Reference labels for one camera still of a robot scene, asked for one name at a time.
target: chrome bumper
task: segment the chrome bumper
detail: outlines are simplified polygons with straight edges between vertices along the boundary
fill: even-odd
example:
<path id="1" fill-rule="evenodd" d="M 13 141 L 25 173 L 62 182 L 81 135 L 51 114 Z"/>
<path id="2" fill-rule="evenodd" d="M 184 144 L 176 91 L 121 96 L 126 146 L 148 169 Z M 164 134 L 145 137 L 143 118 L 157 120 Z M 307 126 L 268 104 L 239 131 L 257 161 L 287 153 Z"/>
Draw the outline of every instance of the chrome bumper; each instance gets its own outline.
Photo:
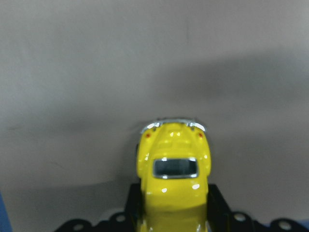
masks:
<path id="1" fill-rule="evenodd" d="M 153 127 L 161 127 L 163 124 L 166 124 L 166 123 L 183 123 L 187 127 L 197 127 L 199 129 L 201 129 L 202 131 L 206 132 L 206 127 L 203 126 L 202 124 L 196 122 L 195 120 L 185 119 L 185 118 L 167 118 L 167 119 L 162 119 L 162 120 L 157 120 L 157 121 L 151 122 L 150 124 L 145 126 L 141 130 L 140 133 L 143 134 L 148 129 L 151 129 Z"/>

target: toy car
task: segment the toy car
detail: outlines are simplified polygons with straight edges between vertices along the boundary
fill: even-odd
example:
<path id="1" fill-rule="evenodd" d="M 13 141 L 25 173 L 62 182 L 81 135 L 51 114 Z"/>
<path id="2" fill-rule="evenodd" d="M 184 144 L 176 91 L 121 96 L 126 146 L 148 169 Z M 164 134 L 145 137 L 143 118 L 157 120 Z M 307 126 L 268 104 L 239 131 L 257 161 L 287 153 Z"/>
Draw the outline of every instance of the toy car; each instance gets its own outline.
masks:
<path id="1" fill-rule="evenodd" d="M 142 216 L 138 232 L 205 232 L 211 156 L 205 127 L 164 119 L 142 130 L 137 150 Z"/>

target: white background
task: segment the white background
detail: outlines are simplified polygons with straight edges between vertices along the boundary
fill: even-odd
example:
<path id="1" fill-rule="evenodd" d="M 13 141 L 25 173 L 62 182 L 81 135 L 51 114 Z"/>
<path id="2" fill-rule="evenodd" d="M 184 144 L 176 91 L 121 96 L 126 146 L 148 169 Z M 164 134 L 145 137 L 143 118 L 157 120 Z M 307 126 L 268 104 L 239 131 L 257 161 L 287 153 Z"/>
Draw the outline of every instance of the white background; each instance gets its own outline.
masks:
<path id="1" fill-rule="evenodd" d="M 309 218 L 306 0 L 0 1 L 0 189 L 16 232 L 122 207 L 139 130 L 197 117 L 210 182 Z"/>

